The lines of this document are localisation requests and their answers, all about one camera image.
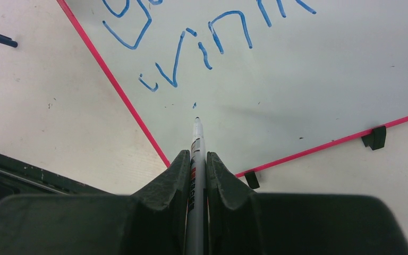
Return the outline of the pink framed whiteboard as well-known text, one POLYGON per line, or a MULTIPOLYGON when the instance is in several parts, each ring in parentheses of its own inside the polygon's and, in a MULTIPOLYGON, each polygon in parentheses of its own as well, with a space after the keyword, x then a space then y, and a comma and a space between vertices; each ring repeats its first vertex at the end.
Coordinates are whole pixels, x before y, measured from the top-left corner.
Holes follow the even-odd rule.
POLYGON ((408 121, 408 1, 59 1, 168 165, 237 176, 408 121))

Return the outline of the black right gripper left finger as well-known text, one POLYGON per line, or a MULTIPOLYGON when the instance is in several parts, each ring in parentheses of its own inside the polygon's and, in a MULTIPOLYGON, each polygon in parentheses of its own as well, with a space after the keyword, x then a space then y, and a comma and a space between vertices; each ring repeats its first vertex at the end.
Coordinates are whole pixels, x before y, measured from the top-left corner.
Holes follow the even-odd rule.
POLYGON ((13 195, 0 254, 183 254, 190 152, 132 195, 13 195))

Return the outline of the blue marker cap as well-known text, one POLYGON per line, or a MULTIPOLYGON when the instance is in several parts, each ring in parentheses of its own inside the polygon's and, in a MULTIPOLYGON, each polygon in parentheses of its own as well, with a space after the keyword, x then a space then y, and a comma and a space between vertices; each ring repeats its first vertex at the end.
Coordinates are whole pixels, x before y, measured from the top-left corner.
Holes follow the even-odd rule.
POLYGON ((2 34, 0 34, 0 44, 3 45, 7 45, 13 48, 17 48, 18 47, 18 43, 16 41, 14 41, 12 38, 4 36, 2 34))

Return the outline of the white whiteboard marker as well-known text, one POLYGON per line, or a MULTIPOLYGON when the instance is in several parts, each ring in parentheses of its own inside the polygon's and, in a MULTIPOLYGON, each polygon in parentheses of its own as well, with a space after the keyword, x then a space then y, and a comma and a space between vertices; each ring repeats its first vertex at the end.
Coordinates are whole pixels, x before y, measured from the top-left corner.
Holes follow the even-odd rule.
POLYGON ((206 149, 203 126, 198 117, 194 120, 190 153, 190 193, 186 218, 185 254, 208 254, 206 149))

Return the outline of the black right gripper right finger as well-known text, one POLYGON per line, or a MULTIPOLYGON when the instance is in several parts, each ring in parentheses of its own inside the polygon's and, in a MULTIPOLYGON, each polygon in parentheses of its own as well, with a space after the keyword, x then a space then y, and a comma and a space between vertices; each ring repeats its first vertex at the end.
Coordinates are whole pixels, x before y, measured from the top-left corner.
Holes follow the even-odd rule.
POLYGON ((258 193, 207 153, 211 254, 408 254, 391 210, 367 195, 258 193))

